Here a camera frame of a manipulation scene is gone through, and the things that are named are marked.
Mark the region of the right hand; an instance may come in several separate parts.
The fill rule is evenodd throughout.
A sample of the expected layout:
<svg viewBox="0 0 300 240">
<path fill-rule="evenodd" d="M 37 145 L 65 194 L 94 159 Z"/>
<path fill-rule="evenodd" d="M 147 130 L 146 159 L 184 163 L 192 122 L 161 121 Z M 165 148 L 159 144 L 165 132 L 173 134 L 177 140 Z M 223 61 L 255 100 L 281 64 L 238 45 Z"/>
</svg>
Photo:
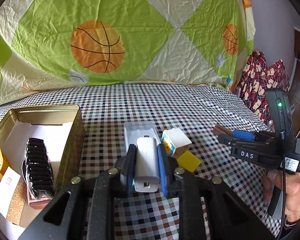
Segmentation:
<svg viewBox="0 0 300 240">
<path fill-rule="evenodd" d="M 262 177 L 263 198 L 269 202 L 273 189 L 271 185 L 283 189 L 282 171 L 265 169 Z M 300 219 L 300 172 L 286 174 L 286 204 L 285 215 L 288 224 L 295 224 Z"/>
</svg>

